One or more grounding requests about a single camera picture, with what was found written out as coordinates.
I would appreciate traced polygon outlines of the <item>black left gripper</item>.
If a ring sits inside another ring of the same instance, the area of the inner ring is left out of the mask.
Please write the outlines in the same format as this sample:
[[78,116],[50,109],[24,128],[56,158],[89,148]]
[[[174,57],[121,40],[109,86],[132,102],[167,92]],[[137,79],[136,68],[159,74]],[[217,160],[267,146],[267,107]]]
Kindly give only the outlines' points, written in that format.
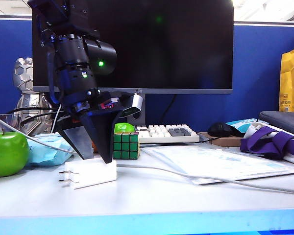
[[129,108],[129,93],[88,89],[55,96],[71,119],[59,119],[56,131],[82,159],[94,157],[92,142],[106,164],[112,162],[115,122]]

